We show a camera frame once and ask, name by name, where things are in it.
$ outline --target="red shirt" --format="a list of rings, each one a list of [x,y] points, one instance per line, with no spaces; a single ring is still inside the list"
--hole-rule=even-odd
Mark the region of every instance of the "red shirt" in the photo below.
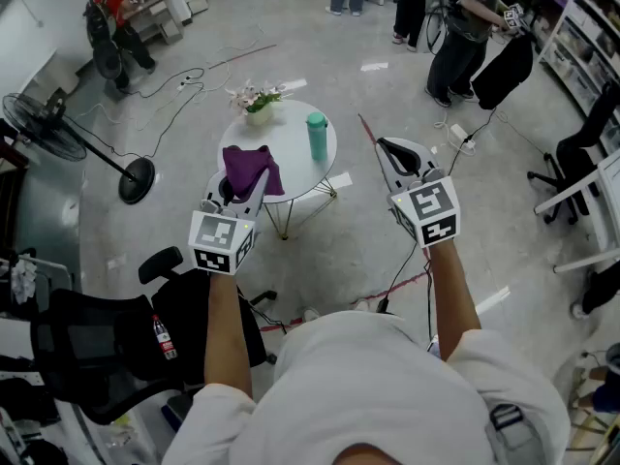
[[[94,0],[96,4],[102,3],[102,0]],[[125,0],[108,0],[106,2],[106,6],[108,7],[109,12],[116,18],[116,24],[118,26],[122,26],[125,23],[125,19],[122,17],[122,14],[125,13],[123,8],[120,6],[122,2]]]

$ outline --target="white t-shirt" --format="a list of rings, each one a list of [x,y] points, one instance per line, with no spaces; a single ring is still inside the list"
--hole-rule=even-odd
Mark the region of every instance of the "white t-shirt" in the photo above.
[[[403,319],[368,312],[301,325],[258,404],[222,385],[196,394],[164,465],[331,465],[355,444],[404,465],[491,464],[486,400],[535,418],[548,463],[560,462],[566,407],[499,334],[465,333],[447,363],[413,339]]]

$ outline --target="chair armrest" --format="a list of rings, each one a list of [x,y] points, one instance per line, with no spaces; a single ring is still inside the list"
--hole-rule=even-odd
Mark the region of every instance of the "chair armrest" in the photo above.
[[[148,284],[158,277],[176,275],[172,270],[183,264],[183,256],[176,246],[157,252],[138,269],[138,278],[142,284]]]

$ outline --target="concrete floor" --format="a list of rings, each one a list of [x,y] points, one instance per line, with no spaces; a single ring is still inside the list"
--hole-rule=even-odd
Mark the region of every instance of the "concrete floor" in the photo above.
[[[278,300],[267,312],[285,323],[298,318],[304,305],[327,313],[384,291],[414,244],[388,214],[388,188],[358,115],[376,138],[400,137],[435,146],[444,166],[455,153],[446,132],[433,127],[443,120],[444,110],[423,92],[432,55],[413,54],[390,41],[395,13],[391,1],[383,7],[366,3],[361,17],[329,15],[324,10],[327,1],[211,0],[211,8],[195,17],[182,41],[152,47],[159,67],[135,84],[147,93],[171,74],[234,57],[241,51],[233,47],[248,47],[259,39],[255,47],[276,47],[233,61],[227,87],[238,87],[247,78],[258,84],[305,79],[307,85],[296,89],[292,98],[314,105],[331,120],[338,154],[330,175],[348,172],[353,185],[339,190],[337,201],[288,241],[277,238],[262,214],[262,235],[237,276],[248,296],[276,290]],[[499,43],[489,42],[488,57],[501,49]],[[387,67],[361,69],[372,63]],[[204,77],[207,87],[225,78],[226,66]],[[171,81],[149,100],[133,96],[115,105],[103,95],[103,81],[92,75],[81,87],[73,114],[80,112],[77,103],[86,110],[103,102],[113,118],[133,116],[141,127],[172,98],[177,84]],[[152,153],[159,134],[192,93],[186,88],[142,131],[135,129],[134,121],[112,125],[100,110],[80,122],[118,151]],[[498,111],[543,151],[553,150],[582,123],[562,86],[539,66]],[[456,103],[448,115],[449,124],[458,123],[471,133],[487,121],[489,112],[473,103]],[[97,158],[88,158],[80,217],[85,293],[112,298],[152,293],[158,285],[140,285],[138,267],[172,245],[181,249],[183,266],[189,268],[191,213],[217,171],[218,142],[233,119],[224,88],[198,105],[190,103],[162,139],[154,158],[158,175],[153,189],[135,206],[118,199],[117,174]],[[504,301],[481,314],[483,326],[504,333],[566,397],[581,348],[602,350],[614,341],[620,302],[611,302],[584,323],[569,317],[569,304],[581,292],[585,270],[557,275],[552,266],[591,252],[593,236],[587,222],[568,226],[565,210],[551,226],[534,215],[533,207],[551,194],[544,185],[531,184],[525,173],[546,168],[541,153],[514,128],[493,117],[477,135],[475,158],[461,156],[456,163],[452,177],[462,207],[462,234],[456,245],[476,303],[510,289]],[[127,164],[132,158],[119,160]],[[321,198],[295,205],[294,227]],[[397,282],[415,280],[391,296],[391,311],[416,326],[420,343],[427,340],[426,278],[417,276],[425,262],[416,251]],[[265,336],[274,350],[280,339],[278,332]],[[260,395],[268,387],[268,369],[261,368],[256,376]]]

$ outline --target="black pants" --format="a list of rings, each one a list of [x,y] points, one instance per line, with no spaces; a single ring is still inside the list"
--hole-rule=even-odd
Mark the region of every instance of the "black pants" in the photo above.
[[[605,305],[618,290],[620,290],[620,262],[616,262],[600,274],[593,274],[590,289],[585,292],[581,302],[583,312],[589,314],[595,308]]]
[[[138,65],[143,69],[150,69],[155,65],[155,61],[152,59],[146,45],[138,36],[136,30],[129,24],[125,23],[122,26],[116,28],[116,32],[112,39],[116,43],[116,46],[120,49],[129,51],[132,57],[138,62]],[[127,72],[123,70],[119,77],[114,82],[117,88],[126,88],[129,86],[129,76]]]
[[[426,0],[398,0],[394,33],[403,38],[409,36],[411,47],[418,46],[419,30],[424,22],[425,10]]]
[[[486,42],[476,43],[449,31],[435,55],[428,73],[428,91],[436,98],[446,98],[448,88],[465,92],[474,74],[484,63]]]

